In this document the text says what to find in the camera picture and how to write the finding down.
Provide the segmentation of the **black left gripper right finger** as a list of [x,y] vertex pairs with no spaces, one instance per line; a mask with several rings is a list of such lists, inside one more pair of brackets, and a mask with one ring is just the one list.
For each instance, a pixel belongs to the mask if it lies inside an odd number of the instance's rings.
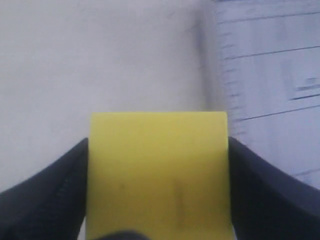
[[318,240],[320,191],[228,139],[231,221],[238,240]]

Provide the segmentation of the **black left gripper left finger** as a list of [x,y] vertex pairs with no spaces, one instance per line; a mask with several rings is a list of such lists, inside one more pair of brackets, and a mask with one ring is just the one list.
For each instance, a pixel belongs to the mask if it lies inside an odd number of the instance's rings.
[[2,240],[76,240],[86,216],[88,139],[0,194]]

